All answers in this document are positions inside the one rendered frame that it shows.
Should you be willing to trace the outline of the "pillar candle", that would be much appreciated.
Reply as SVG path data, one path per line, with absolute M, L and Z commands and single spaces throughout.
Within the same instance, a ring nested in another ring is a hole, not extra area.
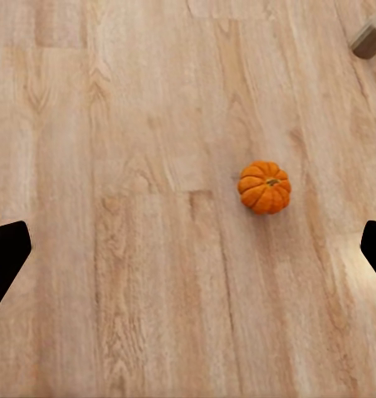
M 361 59 L 370 59 L 376 54 L 376 12 L 350 38 L 349 47 Z

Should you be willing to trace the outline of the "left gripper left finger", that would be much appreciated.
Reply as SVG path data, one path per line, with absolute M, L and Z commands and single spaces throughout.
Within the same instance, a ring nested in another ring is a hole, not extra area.
M 0 302 L 31 251 L 24 221 L 0 226 Z

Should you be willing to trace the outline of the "pumpkin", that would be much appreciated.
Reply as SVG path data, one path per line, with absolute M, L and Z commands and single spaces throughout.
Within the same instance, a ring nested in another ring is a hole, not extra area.
M 242 170 L 237 185 L 243 205 L 256 214 L 276 214 L 290 202 L 287 174 L 274 162 L 257 161 Z

